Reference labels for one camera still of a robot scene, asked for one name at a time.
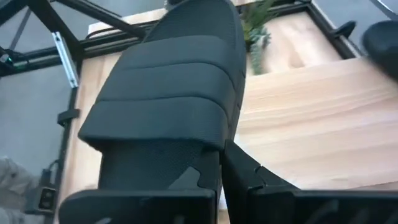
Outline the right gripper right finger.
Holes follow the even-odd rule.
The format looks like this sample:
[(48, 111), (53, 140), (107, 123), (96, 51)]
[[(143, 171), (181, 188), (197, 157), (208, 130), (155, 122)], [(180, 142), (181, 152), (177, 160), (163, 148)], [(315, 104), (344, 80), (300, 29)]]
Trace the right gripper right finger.
[(301, 190), (230, 140), (222, 181), (231, 224), (398, 224), (398, 191)]

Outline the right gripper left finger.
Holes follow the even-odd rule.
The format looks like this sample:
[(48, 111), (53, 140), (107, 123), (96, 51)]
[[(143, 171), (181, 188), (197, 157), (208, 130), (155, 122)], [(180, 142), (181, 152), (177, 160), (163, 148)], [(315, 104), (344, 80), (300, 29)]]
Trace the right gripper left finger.
[(219, 152), (203, 152), (162, 190), (83, 190), (65, 199), (59, 224), (216, 224)]

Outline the black slide sandal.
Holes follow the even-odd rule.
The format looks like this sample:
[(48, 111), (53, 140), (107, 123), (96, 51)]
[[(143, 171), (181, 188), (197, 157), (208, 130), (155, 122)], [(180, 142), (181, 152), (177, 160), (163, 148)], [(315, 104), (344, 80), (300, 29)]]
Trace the black slide sandal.
[(380, 21), (369, 26), (362, 44), (370, 60), (398, 83), (398, 21)]
[(215, 186), (245, 79), (230, 0), (184, 0), (166, 13), (121, 54), (78, 133), (102, 155), (98, 187), (166, 189), (186, 173)]

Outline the wooden shoe shelf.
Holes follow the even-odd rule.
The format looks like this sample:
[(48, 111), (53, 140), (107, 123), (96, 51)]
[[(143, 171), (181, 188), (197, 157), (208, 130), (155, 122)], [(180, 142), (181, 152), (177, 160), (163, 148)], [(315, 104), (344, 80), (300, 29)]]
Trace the wooden shoe shelf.
[(236, 141), (301, 189), (398, 190), (398, 83), (365, 58), (249, 77)]

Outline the black power outlet box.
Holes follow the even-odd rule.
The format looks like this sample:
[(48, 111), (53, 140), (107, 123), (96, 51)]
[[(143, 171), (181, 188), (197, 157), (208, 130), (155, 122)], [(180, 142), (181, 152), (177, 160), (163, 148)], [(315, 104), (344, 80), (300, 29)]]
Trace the black power outlet box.
[(57, 191), (51, 187), (40, 187), (39, 193), (38, 211), (52, 212), (55, 205), (55, 196)]

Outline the black table clamp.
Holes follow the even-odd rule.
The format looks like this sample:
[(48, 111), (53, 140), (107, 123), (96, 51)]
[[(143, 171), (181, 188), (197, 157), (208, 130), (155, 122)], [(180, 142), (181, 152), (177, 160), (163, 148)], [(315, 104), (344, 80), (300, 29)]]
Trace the black table clamp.
[(356, 27), (356, 21), (348, 21), (343, 25), (333, 29), (330, 34), (335, 38), (339, 39), (340, 37), (348, 38), (351, 33), (354, 31)]
[(65, 127), (70, 123), (71, 120), (78, 118), (80, 116), (80, 109), (72, 108), (66, 111), (63, 111), (57, 115), (57, 123)]

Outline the small potted succulent plant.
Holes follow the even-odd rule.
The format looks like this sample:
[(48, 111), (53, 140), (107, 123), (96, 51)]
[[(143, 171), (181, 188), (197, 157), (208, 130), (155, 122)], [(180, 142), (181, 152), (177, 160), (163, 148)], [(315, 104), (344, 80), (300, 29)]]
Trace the small potted succulent plant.
[(263, 53), (271, 41), (271, 33), (264, 25), (275, 18), (275, 13), (269, 11), (275, 2), (276, 0), (258, 0), (246, 6), (241, 14), (246, 50), (250, 54), (255, 75), (264, 73)]

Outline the silver metal bracket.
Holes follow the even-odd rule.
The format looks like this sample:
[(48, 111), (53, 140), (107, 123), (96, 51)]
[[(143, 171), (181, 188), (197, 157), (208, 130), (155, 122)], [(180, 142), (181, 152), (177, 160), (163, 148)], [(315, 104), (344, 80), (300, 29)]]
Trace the silver metal bracket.
[(52, 37), (55, 42), (58, 54), (60, 56), (60, 60), (62, 62), (69, 85), (71, 86), (71, 88), (78, 88), (79, 78), (77, 75), (76, 66), (73, 62), (71, 53), (68, 49), (65, 39), (62, 37), (62, 35), (59, 32), (53, 32)]

